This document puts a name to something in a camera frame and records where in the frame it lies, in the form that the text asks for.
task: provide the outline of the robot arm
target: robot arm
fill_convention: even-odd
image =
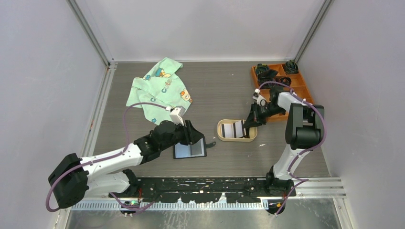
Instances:
[[[293,163],[294,158],[304,149],[316,146],[323,138],[323,127],[320,117],[312,108],[294,97],[290,92],[284,91],[282,86],[273,86],[270,90],[270,102],[268,103],[256,89],[253,94],[254,103],[251,105],[249,116],[245,122],[245,128],[266,124],[266,118],[285,114],[288,112],[288,121],[285,132],[286,148],[279,161],[271,167],[268,176],[270,182],[280,183],[280,180],[291,180],[290,173],[294,173],[298,164],[308,152],[301,154]],[[319,112],[324,114],[321,105],[314,105]]]
[[[76,154],[67,155],[48,178],[52,186],[55,180],[65,171],[83,165],[69,175],[63,177],[55,186],[53,194],[59,208],[68,208],[78,203],[83,197],[107,195],[109,192],[120,194],[135,194],[138,191],[138,179],[129,169],[115,174],[114,171],[147,163],[160,156],[161,151],[180,143],[193,145],[204,135],[198,132],[189,120],[181,118],[184,108],[176,107],[170,117],[173,122],[163,121],[145,135],[125,148],[117,149],[97,156],[78,158]]]

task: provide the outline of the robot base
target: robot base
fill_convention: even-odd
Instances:
[[[223,193],[227,203],[254,203],[260,202],[259,197],[285,197],[293,185],[291,180],[266,177],[142,177],[139,181],[143,201],[163,203],[177,203],[179,198],[183,203],[215,203]]]

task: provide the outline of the phone screen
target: phone screen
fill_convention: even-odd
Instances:
[[[207,150],[205,148],[205,139],[200,139],[194,145],[182,145],[180,143],[174,145],[173,147],[173,158],[190,158],[190,157],[200,157],[207,156]]]

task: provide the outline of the white wall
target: white wall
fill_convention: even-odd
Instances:
[[[335,1],[299,63],[359,228],[404,228],[405,2]]]
[[[1,1],[0,21],[0,224],[51,228],[47,178],[80,153],[105,66],[64,0]]]
[[[116,61],[293,59],[323,0],[80,0]]]

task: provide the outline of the gray metal floor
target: gray metal floor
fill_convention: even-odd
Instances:
[[[122,115],[135,77],[143,77],[155,63],[119,63],[104,111],[94,155],[125,145]],[[246,119],[252,92],[251,66],[256,62],[185,62],[176,74],[183,80],[193,103],[184,119],[205,135],[207,143],[217,145],[208,149],[207,157],[174,160],[172,149],[160,158],[133,167],[139,177],[262,177],[280,158],[286,145],[285,122],[268,123],[258,128],[257,138],[250,143],[222,142],[216,136],[221,119]],[[127,115],[130,138],[135,140],[152,130],[143,111],[134,108]],[[296,170],[298,176],[329,176],[320,149],[306,156]]]
[[[332,199],[291,199],[277,218],[263,210],[71,211],[67,229],[340,229]]]

